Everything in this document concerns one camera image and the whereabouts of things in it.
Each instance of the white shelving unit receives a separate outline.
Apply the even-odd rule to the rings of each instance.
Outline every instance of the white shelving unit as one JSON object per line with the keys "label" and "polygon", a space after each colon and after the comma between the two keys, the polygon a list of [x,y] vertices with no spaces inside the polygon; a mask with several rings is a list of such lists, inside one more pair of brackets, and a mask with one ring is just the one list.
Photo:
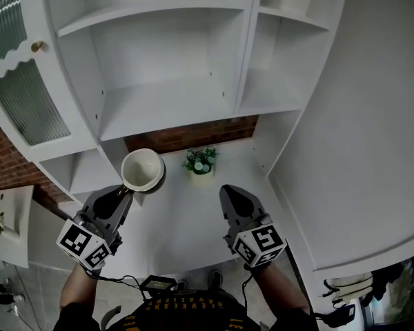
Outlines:
{"label": "white shelving unit", "polygon": [[124,137],[252,114],[262,114],[252,156],[268,176],[313,93],[344,4],[310,0],[300,16],[264,0],[20,1],[27,36],[0,59],[0,78],[34,59],[70,135],[30,145],[1,104],[0,125],[77,203],[121,183]]}

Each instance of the cabinet door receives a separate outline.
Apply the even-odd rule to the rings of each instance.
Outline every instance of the cabinet door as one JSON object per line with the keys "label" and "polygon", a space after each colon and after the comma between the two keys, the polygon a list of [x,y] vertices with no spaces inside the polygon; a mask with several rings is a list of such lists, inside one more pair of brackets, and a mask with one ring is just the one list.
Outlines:
{"label": "cabinet door", "polygon": [[0,126],[29,161],[96,147],[55,44],[46,0],[0,0]]}

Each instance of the white wall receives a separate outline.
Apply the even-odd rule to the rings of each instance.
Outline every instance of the white wall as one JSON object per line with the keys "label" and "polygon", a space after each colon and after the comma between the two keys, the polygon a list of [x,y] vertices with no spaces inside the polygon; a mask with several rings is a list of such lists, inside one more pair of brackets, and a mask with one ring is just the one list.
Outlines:
{"label": "white wall", "polygon": [[346,0],[273,175],[316,270],[356,274],[414,255],[414,0]]}

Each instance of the human arm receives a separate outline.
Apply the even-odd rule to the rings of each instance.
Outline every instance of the human arm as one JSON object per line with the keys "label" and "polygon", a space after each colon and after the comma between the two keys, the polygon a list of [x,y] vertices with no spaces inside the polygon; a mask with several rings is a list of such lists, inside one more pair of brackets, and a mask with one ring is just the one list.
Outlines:
{"label": "human arm", "polygon": [[252,274],[276,317],[288,309],[301,309],[310,314],[310,306],[304,294],[273,263],[263,270],[253,270]]}
{"label": "human arm", "polygon": [[79,264],[75,265],[61,291],[60,310],[69,304],[79,304],[92,316],[96,291],[97,280],[89,277]]}

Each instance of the cabinet knob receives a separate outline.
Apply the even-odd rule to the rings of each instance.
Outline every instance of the cabinet knob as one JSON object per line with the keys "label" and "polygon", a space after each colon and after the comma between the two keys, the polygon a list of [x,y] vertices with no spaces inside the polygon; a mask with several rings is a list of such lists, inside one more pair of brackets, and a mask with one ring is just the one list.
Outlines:
{"label": "cabinet knob", "polygon": [[38,52],[42,46],[43,46],[43,41],[36,41],[32,43],[32,45],[30,46],[30,49],[32,50],[32,52]]}

